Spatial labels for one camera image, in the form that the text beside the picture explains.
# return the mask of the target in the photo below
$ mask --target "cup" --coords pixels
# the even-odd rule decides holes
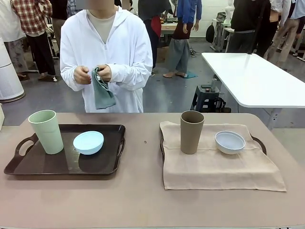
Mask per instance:
[[[181,151],[185,154],[197,152],[204,123],[204,115],[198,111],[185,111],[181,114]]]
[[[55,111],[38,111],[28,120],[47,154],[62,151],[63,142]]]

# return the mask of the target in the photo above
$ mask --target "green cup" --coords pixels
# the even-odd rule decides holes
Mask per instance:
[[[29,122],[47,154],[62,151],[63,142],[55,111],[38,111],[29,117]]]

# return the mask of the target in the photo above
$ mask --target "beige napkin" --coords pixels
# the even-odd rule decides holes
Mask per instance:
[[[277,166],[251,138],[245,125],[204,125],[198,151],[186,155],[180,150],[180,125],[162,122],[164,142],[164,187],[168,189],[259,189],[286,192]],[[246,141],[236,155],[219,151],[215,134],[234,131]]]

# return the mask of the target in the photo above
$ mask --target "plaid shirt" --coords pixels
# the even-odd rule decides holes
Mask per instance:
[[[75,0],[68,0],[68,5],[67,5],[68,18],[77,14],[79,11],[81,10],[76,9]]]
[[[10,5],[20,18],[21,29],[25,34],[35,35],[47,30],[45,18],[52,16],[49,0],[10,0]]]

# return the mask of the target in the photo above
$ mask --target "red plaid shirt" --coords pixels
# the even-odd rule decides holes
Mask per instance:
[[[18,15],[25,34],[39,34],[47,30],[45,18],[52,16],[49,0],[10,0],[13,11]]]

